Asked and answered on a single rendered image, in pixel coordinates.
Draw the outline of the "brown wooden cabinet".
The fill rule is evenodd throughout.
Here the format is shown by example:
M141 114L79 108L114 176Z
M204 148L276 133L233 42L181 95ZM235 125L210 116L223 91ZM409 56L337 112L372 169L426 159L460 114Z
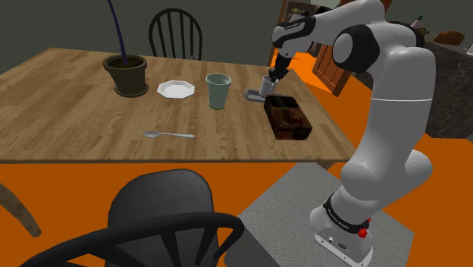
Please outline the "brown wooden cabinet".
M294 15L291 20L278 24L271 40L278 55L292 60L319 44L321 50L315 56L311 71L303 70L309 65L307 58L300 63L291 61L287 70L292 68L305 83L338 96L351 72L335 64L333 51L336 37L347 27L383 21L384 13L384 4L379 0L355 0L334 10L320 7L312 16Z

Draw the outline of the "white octagonal plate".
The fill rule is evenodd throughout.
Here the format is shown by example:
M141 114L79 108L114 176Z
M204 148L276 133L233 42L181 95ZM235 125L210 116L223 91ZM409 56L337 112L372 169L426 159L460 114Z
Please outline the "white octagonal plate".
M169 80L161 83L158 86L157 93L167 99L185 99L192 96L195 92L195 87L186 81Z

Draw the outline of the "dark pot with blue stem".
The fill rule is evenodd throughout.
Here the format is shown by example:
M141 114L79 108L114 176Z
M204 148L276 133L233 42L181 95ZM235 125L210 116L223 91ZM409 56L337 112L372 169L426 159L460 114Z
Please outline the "dark pot with blue stem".
M135 98L146 94L149 85L146 83L145 70L147 60L138 55L128 55L124 46L121 29L111 0L106 0L110 8L120 47L119 55L107 57L103 62L104 69L114 81L114 91L123 97Z

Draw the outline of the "grey flat rectangular object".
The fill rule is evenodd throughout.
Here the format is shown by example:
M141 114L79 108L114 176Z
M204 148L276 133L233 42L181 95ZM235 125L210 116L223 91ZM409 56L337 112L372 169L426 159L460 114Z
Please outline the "grey flat rectangular object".
M259 94L259 91L257 91L257 90L246 89L244 91L243 95L245 96L245 98L247 100L252 101L252 102L264 102L265 101L265 97L261 96Z

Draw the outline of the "silver spoon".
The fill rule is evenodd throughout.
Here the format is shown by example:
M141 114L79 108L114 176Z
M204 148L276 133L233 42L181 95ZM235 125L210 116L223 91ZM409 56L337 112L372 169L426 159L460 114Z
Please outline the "silver spoon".
M148 138L156 138L161 135L165 136L173 136L173 137L182 137L182 138L194 138L195 136L193 134L187 134L187 133L164 133L164 132L158 132L158 131L145 131L143 133L145 137Z

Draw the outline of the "wooden table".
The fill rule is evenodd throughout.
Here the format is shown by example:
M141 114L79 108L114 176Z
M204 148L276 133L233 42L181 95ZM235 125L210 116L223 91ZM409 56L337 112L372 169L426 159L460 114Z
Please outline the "wooden table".
M0 183L19 196L52 242L101 228L114 195L133 177L189 168L206 177L215 208L237 214L291 162L346 162L354 146L295 73L280 83L310 124L307 140L276 140L256 87L263 66L148 58L149 91L124 98L103 52L48 49L0 75ZM206 76L231 78L223 109L209 106ZM195 87L185 99L157 93L169 80ZM145 131L193 134L194 138Z

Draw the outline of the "grey robot stand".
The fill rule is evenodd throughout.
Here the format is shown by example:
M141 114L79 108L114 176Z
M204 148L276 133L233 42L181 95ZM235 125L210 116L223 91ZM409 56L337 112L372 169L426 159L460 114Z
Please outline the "grey robot stand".
M226 252L227 267L350 267L320 245L310 212L341 185L315 163L298 163L240 214L243 236Z

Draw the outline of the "dark brown box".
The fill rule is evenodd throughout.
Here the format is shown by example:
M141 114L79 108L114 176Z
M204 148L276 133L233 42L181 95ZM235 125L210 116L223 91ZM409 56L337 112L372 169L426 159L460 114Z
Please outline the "dark brown box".
M264 109L276 140L306 140L312 126L292 96L267 95Z

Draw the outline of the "small grey cup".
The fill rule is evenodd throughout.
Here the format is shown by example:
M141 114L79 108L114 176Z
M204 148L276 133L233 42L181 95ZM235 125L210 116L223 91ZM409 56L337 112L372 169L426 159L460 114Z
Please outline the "small grey cup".
M262 83L258 92L259 95L265 98L267 94L272 94L276 89L277 84L278 79L272 80L269 75L263 76Z

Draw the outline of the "black spindle-back chair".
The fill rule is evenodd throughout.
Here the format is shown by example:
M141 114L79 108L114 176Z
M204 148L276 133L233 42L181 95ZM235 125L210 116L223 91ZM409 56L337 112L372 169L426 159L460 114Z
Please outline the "black spindle-back chair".
M181 54L182 59L189 59L189 60L202 60L202 46L203 46L203 37L202 37L202 30L199 26L197 20L192 16L189 12L180 9L180 8L166 8L162 11L159 11L151 20L149 25L149 45L152 50L152 55L157 57L157 49L154 42L154 28L157 27L160 47L162 51L162 55L166 58L168 56L165 40L164 40L164 33L163 33L163 26L161 23L161 19L166 17L168 22L168 33L170 37L170 44L171 44L171 54L173 58L177 58L176 55L176 46L174 41L174 30L173 30L173 23L172 23L172 14L176 13L179 14L180 20L180 38L181 38ZM184 32L184 18L187 18L189 21L189 55L186 55L186 34Z

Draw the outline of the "dark stone counter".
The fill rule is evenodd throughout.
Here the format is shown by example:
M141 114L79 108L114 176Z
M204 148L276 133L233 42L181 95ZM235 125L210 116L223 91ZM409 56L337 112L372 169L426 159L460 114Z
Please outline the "dark stone counter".
M433 138L467 139L473 134L473 55L430 36L424 39L437 69L426 133Z

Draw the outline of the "pale green cup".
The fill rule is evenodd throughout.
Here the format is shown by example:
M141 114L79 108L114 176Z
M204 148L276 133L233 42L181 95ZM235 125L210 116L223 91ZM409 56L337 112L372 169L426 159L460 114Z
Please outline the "pale green cup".
M212 73L206 76L206 83L209 106L216 110L223 109L231 85L231 78L226 74Z

